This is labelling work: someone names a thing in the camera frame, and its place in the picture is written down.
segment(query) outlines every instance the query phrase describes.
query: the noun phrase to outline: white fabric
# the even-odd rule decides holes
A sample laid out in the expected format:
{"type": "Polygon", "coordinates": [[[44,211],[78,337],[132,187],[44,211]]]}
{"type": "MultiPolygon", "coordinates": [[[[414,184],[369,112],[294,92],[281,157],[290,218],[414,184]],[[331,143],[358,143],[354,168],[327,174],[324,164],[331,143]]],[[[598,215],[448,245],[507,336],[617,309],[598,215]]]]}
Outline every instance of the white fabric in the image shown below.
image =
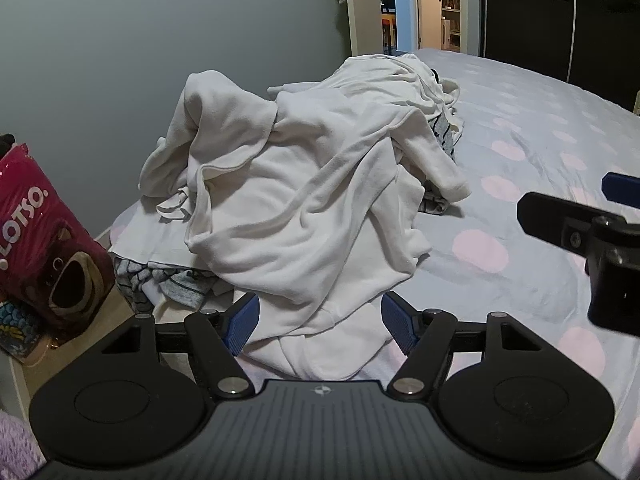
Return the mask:
{"type": "Polygon", "coordinates": [[[251,359],[303,379],[349,378],[390,338],[380,295],[430,250],[412,227],[424,189],[405,167],[450,202],[469,194],[427,123],[454,99],[415,57],[351,58],[275,102],[217,72],[191,75],[140,190],[167,199],[187,185],[193,215],[138,215],[112,250],[175,261],[184,243],[167,232],[145,250],[121,242],[186,226],[201,262],[260,298],[251,359]]]}

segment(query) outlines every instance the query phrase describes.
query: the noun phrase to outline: triangular cutout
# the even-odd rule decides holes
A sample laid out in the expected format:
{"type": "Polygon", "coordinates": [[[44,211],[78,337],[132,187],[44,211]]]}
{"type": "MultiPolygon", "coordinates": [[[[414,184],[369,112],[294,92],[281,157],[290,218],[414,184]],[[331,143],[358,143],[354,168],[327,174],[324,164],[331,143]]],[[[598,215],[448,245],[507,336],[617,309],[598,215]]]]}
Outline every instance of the triangular cutout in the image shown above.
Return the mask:
{"type": "Polygon", "coordinates": [[[524,350],[524,351],[537,351],[540,347],[534,342],[530,341],[518,332],[509,323],[502,323],[500,325],[500,335],[502,336],[502,348],[505,350],[524,350]]]}
{"type": "Polygon", "coordinates": [[[132,326],[124,334],[122,334],[116,341],[113,341],[107,348],[105,348],[103,354],[129,354],[140,350],[140,335],[141,330],[139,326],[132,326]]]}

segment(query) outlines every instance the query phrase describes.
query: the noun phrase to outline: mattress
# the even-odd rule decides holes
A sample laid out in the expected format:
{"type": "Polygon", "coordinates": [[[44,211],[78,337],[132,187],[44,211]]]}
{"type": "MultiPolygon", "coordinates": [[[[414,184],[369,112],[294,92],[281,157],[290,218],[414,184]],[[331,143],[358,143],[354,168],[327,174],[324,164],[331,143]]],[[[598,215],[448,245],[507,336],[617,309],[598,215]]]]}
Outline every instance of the mattress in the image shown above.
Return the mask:
{"type": "Polygon", "coordinates": [[[442,216],[418,215],[433,250],[395,291],[419,310],[441,308],[462,320],[509,312],[598,378],[617,413],[600,461],[622,478],[640,449],[640,340],[590,325],[584,259],[525,235],[516,202],[539,191],[640,222],[640,210],[600,191],[608,171],[640,176],[640,118],[518,67],[454,52],[416,54],[460,84],[456,108],[465,126],[455,155],[472,194],[442,216]]]}

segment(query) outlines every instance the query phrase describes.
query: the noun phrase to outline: wooden floor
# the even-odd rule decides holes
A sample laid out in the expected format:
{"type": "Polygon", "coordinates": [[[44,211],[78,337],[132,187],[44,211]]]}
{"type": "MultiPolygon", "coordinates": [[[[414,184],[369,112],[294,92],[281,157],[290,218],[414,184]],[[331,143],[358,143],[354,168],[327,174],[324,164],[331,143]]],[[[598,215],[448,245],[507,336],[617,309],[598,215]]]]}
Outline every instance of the wooden floor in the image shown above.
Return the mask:
{"type": "Polygon", "coordinates": [[[37,365],[22,367],[29,397],[33,397],[47,380],[130,316],[132,311],[129,304],[113,287],[87,330],[60,348],[47,351],[37,365]]]}

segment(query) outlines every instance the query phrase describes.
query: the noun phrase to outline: bear mouth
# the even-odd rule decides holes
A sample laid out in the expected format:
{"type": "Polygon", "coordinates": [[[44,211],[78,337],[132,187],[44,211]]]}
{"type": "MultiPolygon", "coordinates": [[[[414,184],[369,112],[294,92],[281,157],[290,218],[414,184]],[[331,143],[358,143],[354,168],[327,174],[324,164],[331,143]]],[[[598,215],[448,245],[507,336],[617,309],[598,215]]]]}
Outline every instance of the bear mouth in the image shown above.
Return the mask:
{"type": "Polygon", "coordinates": [[[49,295],[49,307],[63,319],[82,319],[98,305],[103,289],[100,270],[87,253],[79,251],[60,272],[49,295]]]}

